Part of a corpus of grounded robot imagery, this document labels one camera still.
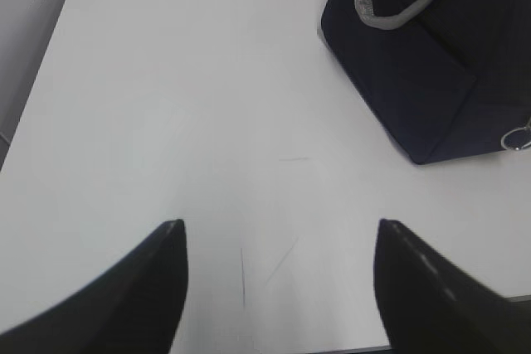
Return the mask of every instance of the gray wall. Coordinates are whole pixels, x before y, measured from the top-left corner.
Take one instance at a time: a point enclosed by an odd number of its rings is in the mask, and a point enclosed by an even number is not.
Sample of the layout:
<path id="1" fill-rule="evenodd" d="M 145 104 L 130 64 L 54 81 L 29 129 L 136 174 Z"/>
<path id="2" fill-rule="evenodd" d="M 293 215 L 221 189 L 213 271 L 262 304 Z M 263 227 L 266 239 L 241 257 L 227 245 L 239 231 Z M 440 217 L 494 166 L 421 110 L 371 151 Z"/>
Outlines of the gray wall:
<path id="1" fill-rule="evenodd" d="M 0 0 L 0 132 L 12 138 L 64 0 Z M 0 143 L 0 164 L 4 151 Z"/>

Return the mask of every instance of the navy bag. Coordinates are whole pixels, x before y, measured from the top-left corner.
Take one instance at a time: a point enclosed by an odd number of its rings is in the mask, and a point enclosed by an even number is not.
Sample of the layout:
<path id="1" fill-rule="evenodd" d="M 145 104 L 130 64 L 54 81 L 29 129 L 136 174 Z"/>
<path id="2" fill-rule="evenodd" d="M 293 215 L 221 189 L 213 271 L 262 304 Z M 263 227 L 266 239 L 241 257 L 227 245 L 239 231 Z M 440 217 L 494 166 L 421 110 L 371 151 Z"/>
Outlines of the navy bag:
<path id="1" fill-rule="evenodd" d="M 414 163 L 531 147 L 531 0 L 328 0 L 321 27 Z"/>

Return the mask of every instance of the table surface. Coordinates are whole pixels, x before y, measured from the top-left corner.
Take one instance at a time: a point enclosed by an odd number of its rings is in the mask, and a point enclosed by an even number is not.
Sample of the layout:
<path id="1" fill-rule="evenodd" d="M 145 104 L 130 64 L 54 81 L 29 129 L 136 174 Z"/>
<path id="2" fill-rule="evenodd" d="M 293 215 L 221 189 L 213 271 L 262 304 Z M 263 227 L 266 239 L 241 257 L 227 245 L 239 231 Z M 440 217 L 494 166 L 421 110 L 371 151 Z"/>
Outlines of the table surface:
<path id="1" fill-rule="evenodd" d="M 325 2 L 66 0 L 0 174 L 0 330 L 179 217 L 180 353 L 386 345 L 381 217 L 531 293 L 531 153 L 412 165 L 321 40 Z"/>

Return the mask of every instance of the pencil mark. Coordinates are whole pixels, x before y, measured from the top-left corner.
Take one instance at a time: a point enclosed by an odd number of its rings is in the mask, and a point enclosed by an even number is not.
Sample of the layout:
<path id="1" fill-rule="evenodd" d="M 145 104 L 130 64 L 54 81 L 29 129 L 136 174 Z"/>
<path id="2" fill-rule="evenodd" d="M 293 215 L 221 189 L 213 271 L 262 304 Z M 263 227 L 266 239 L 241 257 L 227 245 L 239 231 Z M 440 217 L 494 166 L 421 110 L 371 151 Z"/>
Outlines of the pencil mark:
<path id="1" fill-rule="evenodd" d="M 285 158 L 285 159 L 279 159 L 281 162 L 301 162 L 301 161 L 309 161 L 308 157 L 301 157 L 301 158 Z"/>
<path id="2" fill-rule="evenodd" d="M 295 240 L 295 242 L 293 243 L 293 245 L 288 249 L 288 251 L 285 252 L 284 257 L 283 257 L 282 260 L 278 263 L 278 265 L 275 267 L 275 269 L 273 270 L 273 272 L 271 273 L 271 275 L 269 276 L 269 278 L 266 280 L 264 286 L 267 286 L 267 284 L 268 284 L 268 283 L 271 281 L 271 279 L 275 276 L 276 272 L 280 269 L 281 265 L 285 262 L 285 260 L 288 258 L 288 256 L 290 255 L 290 253 L 293 251 L 293 249 L 295 248 L 295 245 L 297 245 L 297 242 L 298 242 L 298 241 L 299 241 L 299 237 L 297 237 L 297 239 Z"/>
<path id="3" fill-rule="evenodd" d="M 243 308 L 246 307 L 246 271 L 243 266 L 243 248 L 240 248 L 241 256 L 241 291 L 243 292 Z"/>

